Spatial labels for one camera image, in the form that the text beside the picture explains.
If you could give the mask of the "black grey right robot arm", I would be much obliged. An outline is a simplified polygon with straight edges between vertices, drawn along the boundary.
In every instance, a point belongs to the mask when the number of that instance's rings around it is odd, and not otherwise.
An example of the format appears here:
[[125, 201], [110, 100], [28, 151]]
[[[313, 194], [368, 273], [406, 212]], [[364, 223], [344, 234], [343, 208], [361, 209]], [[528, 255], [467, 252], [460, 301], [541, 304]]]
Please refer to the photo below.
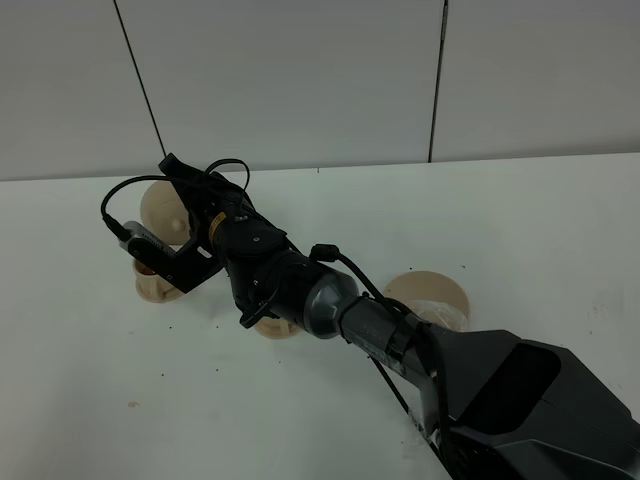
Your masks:
[[413, 384], [423, 432], [455, 479], [635, 479], [639, 425], [568, 349], [505, 330], [455, 332], [384, 296], [334, 245], [301, 253], [215, 166], [160, 163], [183, 202], [201, 263], [171, 282], [225, 270], [242, 326], [284, 319], [341, 337]]

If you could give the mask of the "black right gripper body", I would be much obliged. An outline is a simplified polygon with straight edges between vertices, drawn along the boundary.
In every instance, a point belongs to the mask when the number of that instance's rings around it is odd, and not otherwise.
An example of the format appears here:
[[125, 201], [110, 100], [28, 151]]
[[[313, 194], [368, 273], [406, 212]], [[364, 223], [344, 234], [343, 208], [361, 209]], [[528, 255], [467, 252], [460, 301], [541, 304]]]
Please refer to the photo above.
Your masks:
[[219, 173], [203, 172], [204, 190], [193, 200], [181, 200], [190, 239], [174, 257], [169, 282], [187, 293], [224, 270], [235, 295], [256, 295], [267, 265], [295, 247], [285, 231], [257, 212], [245, 187]]

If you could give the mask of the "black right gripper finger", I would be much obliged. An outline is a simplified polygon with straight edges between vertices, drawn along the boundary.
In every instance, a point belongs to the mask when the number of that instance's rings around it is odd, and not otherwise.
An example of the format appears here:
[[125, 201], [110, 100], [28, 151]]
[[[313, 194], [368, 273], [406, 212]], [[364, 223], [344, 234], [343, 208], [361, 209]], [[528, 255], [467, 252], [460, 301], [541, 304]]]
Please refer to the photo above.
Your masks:
[[204, 190], [204, 172], [183, 163], [173, 153], [159, 163], [159, 169], [181, 200], [193, 200]]

